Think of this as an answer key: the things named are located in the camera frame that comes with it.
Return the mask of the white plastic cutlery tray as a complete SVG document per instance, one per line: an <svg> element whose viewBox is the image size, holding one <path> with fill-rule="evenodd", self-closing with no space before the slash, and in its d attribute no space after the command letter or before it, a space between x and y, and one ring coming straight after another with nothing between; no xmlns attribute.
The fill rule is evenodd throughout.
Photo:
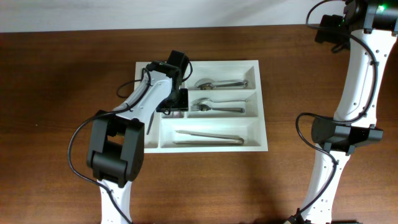
<svg viewBox="0 0 398 224"><path fill-rule="evenodd" d="M199 98L211 100L248 100L248 102L211 103L215 108L244 108L245 113L226 111L186 111L182 118L156 113L149 135L145 138L146 153L186 152L247 152L268 150L266 123L261 90L261 74L257 60L196 61L188 68L191 77L183 83L188 89L188 101ZM200 90L195 83L202 78L212 80L247 80L244 88L231 87ZM174 141L193 140L198 137L177 134L176 131L191 131L239 136L245 140L241 146L186 145Z"/></svg>

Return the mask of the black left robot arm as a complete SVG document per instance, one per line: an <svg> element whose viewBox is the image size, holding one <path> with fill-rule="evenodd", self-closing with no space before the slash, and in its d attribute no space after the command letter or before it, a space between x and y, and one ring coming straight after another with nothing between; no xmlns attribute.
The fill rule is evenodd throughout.
<svg viewBox="0 0 398 224"><path fill-rule="evenodd" d="M188 90L182 88L188 67L189 58L174 50L166 62L142 68L139 86L123 103L97 112L86 164L100 185L102 223L131 221L131 186L144 161L146 132L155 113L188 111Z"/></svg>

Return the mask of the metal tongs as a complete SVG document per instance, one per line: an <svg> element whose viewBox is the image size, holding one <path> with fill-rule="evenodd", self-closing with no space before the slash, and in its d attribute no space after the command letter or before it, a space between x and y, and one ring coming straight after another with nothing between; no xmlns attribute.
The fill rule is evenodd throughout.
<svg viewBox="0 0 398 224"><path fill-rule="evenodd" d="M193 139L193 140L184 140L184 141L174 141L174 144L241 146L245 143L245 140L239 136L198 133L198 132L183 131L183 130L178 130L176 131L176 133L198 137L199 140Z"/></svg>

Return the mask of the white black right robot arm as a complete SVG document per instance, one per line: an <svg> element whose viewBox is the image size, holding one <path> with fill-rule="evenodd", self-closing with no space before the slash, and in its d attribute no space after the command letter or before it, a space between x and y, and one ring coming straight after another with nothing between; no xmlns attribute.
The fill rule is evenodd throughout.
<svg viewBox="0 0 398 224"><path fill-rule="evenodd" d="M348 73L340 103L332 117L310 113L315 163L307 196L287 223L332 223L338 184L351 155L361 146L382 139L376 107L389 54L397 42L397 1L345 1L343 15L324 15L318 25L318 43L334 44L332 51L350 51Z"/></svg>

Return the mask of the small teaspoon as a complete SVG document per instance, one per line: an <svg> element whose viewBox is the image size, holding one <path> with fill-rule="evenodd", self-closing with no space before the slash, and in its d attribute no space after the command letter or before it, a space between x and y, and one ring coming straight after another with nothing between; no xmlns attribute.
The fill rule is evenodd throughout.
<svg viewBox="0 0 398 224"><path fill-rule="evenodd" d="M148 126L147 126L147 131L146 131L146 135L149 135L149 133L150 133L150 129L151 129L151 127L152 127L152 123L153 123L153 120L154 120L154 112L151 114L151 116L150 116L150 119L149 119L149 122L148 122Z"/></svg>

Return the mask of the large metal spoon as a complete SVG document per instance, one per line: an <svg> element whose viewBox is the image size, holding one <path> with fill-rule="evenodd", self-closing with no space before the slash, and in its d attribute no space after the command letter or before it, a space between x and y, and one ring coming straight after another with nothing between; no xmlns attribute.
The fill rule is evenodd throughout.
<svg viewBox="0 0 398 224"><path fill-rule="evenodd" d="M204 83L201 85L198 85L198 88L200 90L213 90L213 89L219 89L219 88L231 88L231 87L238 87L238 88L244 88L247 87L248 83L246 82L234 82L234 83Z"/></svg>
<svg viewBox="0 0 398 224"><path fill-rule="evenodd" d="M195 83L195 87L198 88L198 85L201 85L201 84L204 84L204 83L234 83L234 82L246 82L246 83L248 83L247 80L242 80L242 79L216 81L216 80L212 80L210 78L202 78L201 80L199 80L199 81L197 81Z"/></svg>

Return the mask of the dark-handled metal fork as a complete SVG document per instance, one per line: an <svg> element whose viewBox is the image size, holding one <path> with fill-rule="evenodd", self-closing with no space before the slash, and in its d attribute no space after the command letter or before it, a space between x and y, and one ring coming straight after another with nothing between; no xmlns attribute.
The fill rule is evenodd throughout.
<svg viewBox="0 0 398 224"><path fill-rule="evenodd" d="M190 107L190 111L226 111L234 113L245 113L244 108L215 108L204 104L193 105Z"/></svg>

